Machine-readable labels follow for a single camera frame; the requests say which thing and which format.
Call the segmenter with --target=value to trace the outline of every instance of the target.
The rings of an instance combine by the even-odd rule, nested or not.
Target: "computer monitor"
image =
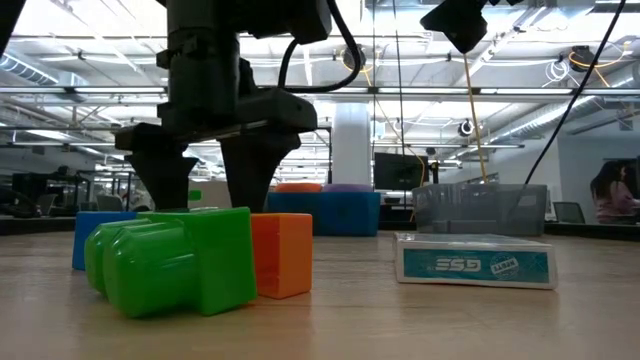
[[[416,156],[375,153],[373,166],[373,183],[378,190],[413,190],[422,186],[422,163]],[[429,181],[429,158],[421,156],[424,161],[424,181]]]

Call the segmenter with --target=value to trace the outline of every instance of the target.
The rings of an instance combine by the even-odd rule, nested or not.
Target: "desk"
[[[0,238],[0,359],[637,359],[640,244],[545,238],[557,291],[398,284],[390,233],[318,238],[312,293],[129,320],[70,233]]]

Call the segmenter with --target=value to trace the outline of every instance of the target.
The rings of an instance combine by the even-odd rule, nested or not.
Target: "green plastic toy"
[[[214,315],[257,297],[249,209],[140,213],[98,226],[89,283],[129,317],[180,307]]]

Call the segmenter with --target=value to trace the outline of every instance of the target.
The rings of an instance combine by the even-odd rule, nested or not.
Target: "orange box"
[[[258,295],[284,299],[311,290],[311,215],[254,214],[251,235]]]

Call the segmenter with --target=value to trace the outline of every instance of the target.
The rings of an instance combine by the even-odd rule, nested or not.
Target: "purple object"
[[[373,188],[360,184],[327,184],[322,192],[373,192]]]

